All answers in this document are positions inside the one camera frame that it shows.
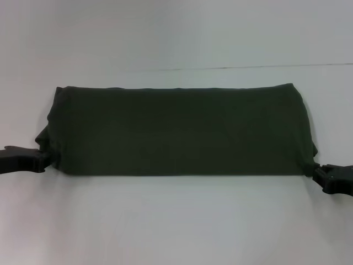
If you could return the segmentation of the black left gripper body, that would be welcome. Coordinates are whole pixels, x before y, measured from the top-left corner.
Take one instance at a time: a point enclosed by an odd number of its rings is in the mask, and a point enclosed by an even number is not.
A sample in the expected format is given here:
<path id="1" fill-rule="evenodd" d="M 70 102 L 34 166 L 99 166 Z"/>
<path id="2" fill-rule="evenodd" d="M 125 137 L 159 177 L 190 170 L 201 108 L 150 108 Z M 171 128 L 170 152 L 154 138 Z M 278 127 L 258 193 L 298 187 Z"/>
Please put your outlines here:
<path id="1" fill-rule="evenodd" d="M 38 149 L 5 146 L 1 150 L 1 174 L 28 171 L 37 172 Z"/>

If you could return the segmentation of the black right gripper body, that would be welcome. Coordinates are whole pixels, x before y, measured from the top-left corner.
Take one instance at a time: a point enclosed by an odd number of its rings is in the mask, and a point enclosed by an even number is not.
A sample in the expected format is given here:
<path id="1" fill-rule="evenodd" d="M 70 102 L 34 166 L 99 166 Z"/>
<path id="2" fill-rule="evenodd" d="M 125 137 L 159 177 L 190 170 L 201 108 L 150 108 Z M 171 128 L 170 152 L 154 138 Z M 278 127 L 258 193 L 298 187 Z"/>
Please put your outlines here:
<path id="1" fill-rule="evenodd" d="M 333 166 L 328 174 L 328 194 L 352 196 L 352 166 Z"/>

